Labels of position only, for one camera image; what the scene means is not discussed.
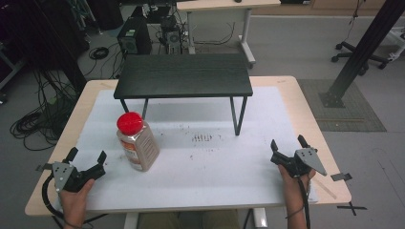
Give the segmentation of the person's left hand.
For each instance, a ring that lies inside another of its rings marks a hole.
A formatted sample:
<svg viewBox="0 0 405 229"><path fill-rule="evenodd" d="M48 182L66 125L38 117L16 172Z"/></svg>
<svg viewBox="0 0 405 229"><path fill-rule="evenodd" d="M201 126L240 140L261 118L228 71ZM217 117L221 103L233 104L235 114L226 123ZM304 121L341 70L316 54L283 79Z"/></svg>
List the person's left hand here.
<svg viewBox="0 0 405 229"><path fill-rule="evenodd" d="M64 225L68 224L82 227L86 215L87 196L94 183L95 181L93 179L88 180L77 193L68 192L66 190L60 192L59 196L64 214Z"/></svg>

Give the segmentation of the red-lidded seasoning bottle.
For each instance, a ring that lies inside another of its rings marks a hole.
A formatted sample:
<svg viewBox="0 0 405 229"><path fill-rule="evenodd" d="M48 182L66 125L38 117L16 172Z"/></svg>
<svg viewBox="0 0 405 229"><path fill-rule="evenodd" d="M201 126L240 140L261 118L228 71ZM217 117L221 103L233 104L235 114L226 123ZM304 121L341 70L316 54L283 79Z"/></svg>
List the red-lidded seasoning bottle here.
<svg viewBox="0 0 405 229"><path fill-rule="evenodd" d="M160 153L149 124L138 113L125 113L118 118L117 138L136 170L148 171Z"/></svg>

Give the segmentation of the black wrist band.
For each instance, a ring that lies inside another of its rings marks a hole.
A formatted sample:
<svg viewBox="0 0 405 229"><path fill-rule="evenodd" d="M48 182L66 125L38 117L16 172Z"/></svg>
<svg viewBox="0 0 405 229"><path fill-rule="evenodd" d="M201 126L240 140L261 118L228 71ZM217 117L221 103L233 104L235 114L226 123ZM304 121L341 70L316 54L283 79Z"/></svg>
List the black wrist band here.
<svg viewBox="0 0 405 229"><path fill-rule="evenodd" d="M304 206L303 206L301 209L299 209L299 210L297 210L297 211L294 211L293 213L287 215L287 216L285 217L285 219L290 219L290 218L292 218L294 215L298 214L299 212L301 212L301 211L303 211L303 210L304 210Z"/></svg>

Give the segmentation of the open computer case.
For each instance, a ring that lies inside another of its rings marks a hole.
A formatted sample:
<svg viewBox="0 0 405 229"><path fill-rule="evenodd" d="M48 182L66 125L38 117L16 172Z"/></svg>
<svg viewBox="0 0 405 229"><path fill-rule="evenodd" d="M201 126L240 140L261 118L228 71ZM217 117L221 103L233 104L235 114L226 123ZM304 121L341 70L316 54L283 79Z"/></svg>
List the open computer case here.
<svg viewBox="0 0 405 229"><path fill-rule="evenodd" d="M167 54L181 54L181 28L174 15L166 16L161 20L163 45Z"/></svg>

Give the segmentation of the white desk with wooden top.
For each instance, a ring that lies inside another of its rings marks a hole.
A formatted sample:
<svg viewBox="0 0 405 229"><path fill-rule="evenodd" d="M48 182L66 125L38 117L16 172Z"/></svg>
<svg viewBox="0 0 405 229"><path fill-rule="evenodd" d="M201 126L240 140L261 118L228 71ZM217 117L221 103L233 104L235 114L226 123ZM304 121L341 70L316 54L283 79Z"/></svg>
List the white desk with wooden top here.
<svg viewBox="0 0 405 229"><path fill-rule="evenodd" d="M247 35L250 25L250 16L253 9L262 7L280 6L280 0L189 0L179 2L177 9L186 13L188 30L188 51L195 54L195 42L192 34L194 17L198 14L213 12L214 19L221 16L228 18L231 22L241 19L244 22L243 33L239 36L239 43L245 54L250 69L256 64L256 59L247 44Z"/></svg>

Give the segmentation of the grey floor mat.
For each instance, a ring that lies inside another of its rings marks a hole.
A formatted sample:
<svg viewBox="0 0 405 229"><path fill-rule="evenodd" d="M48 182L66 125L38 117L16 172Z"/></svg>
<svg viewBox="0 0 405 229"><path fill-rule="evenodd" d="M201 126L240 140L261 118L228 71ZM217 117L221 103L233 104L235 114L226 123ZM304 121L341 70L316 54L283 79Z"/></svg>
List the grey floor mat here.
<svg viewBox="0 0 405 229"><path fill-rule="evenodd" d="M352 83L342 97L342 107L326 107L320 94L332 85L332 79L299 79L298 84L315 120L325 132L386 132L366 98Z"/></svg>

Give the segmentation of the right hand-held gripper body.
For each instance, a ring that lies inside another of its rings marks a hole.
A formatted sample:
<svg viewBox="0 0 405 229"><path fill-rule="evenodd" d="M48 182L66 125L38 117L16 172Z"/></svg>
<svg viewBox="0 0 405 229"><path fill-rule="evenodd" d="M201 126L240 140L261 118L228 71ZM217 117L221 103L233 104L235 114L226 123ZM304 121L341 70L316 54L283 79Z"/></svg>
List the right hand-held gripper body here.
<svg viewBox="0 0 405 229"><path fill-rule="evenodd" d="M296 150L293 156L285 156L278 150L274 150L270 161L276 165L282 165L291 177L303 176L311 170L315 170L322 176L327 175L326 169L317 155L317 150L314 148Z"/></svg>

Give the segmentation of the black shelf with metal legs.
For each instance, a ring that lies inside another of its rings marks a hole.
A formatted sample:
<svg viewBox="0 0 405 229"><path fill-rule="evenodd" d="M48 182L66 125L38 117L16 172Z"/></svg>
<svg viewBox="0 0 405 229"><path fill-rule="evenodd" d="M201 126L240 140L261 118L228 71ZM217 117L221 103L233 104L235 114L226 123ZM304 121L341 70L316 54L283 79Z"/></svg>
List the black shelf with metal legs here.
<svg viewBox="0 0 405 229"><path fill-rule="evenodd" d="M129 55L114 92L122 105L128 99L240 97L241 110L232 113L236 135L251 96L245 57L238 53Z"/></svg>

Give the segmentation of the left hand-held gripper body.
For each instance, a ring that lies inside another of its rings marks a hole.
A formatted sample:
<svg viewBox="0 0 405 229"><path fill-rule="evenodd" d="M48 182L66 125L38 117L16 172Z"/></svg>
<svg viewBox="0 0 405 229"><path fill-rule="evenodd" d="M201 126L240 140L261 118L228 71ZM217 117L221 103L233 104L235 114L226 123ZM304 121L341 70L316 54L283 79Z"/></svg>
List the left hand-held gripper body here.
<svg viewBox="0 0 405 229"><path fill-rule="evenodd" d="M90 179L98 179L106 174L104 167L97 164L86 171L78 171L74 165L55 162L52 165L55 190L77 193Z"/></svg>

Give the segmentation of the black metal post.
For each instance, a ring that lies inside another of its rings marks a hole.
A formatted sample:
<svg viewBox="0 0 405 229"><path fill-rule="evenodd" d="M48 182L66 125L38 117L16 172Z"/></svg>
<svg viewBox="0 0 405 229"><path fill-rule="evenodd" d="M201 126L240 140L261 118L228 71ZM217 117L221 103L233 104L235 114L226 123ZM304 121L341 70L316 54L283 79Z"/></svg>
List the black metal post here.
<svg viewBox="0 0 405 229"><path fill-rule="evenodd" d="M405 0L386 0L374 20L360 39L352 56L332 85L319 97L326 108L344 108L342 101L346 90L357 77L374 51L389 33L390 29L405 11Z"/></svg>

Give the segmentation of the black computer tower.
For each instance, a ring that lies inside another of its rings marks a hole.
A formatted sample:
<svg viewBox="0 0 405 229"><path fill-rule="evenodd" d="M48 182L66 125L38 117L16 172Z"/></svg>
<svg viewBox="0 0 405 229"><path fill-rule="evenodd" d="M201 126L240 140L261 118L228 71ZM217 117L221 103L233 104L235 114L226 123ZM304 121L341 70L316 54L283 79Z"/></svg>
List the black computer tower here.
<svg viewBox="0 0 405 229"><path fill-rule="evenodd" d="M117 36L117 41L125 54L150 54L152 43L146 19L143 16L128 17Z"/></svg>

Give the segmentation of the light wooden table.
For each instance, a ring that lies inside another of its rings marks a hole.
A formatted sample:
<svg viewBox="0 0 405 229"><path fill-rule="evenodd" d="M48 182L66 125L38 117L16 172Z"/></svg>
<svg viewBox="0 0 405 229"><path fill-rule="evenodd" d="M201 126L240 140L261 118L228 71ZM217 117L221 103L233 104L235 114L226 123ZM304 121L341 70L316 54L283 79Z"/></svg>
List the light wooden table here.
<svg viewBox="0 0 405 229"><path fill-rule="evenodd" d="M316 176L312 180L312 187L319 197L318 202L336 205L351 201L352 195L346 183L343 180L334 181L331 178L340 170L296 78L290 75L252 76L250 82L256 87L276 87L286 106L293 131L303 135L311 145L318 149L318 155L328 172L325 177ZM53 149L50 156L51 160L63 158L76 145L85 121L94 107L98 93L102 90L112 90L116 86L117 82L113 79L91 80L86 84L61 137Z"/></svg>

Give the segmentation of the person's right hand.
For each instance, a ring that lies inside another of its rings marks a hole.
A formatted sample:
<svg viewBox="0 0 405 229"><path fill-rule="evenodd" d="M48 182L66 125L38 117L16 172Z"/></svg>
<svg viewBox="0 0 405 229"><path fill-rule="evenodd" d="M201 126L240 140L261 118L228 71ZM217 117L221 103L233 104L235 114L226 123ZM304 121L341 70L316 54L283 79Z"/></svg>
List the person's right hand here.
<svg viewBox="0 0 405 229"><path fill-rule="evenodd" d="M279 165L278 169L283 180L283 193L288 213L291 214L292 212L301 210L304 207L304 200L299 181L303 182L305 192L307 192L309 189L309 181L316 175L316 171L311 169L306 175L291 177L284 166Z"/></svg>

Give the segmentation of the black tape cross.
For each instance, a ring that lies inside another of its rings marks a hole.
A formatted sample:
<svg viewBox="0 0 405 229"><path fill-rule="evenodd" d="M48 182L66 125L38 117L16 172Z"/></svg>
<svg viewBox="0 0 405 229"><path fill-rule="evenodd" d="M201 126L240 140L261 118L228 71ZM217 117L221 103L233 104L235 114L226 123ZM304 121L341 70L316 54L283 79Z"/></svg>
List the black tape cross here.
<svg viewBox="0 0 405 229"><path fill-rule="evenodd" d="M351 201L347 205L337 205L336 208L350 210L354 216L357 216L357 212L360 210L368 210L367 207L353 205Z"/></svg>

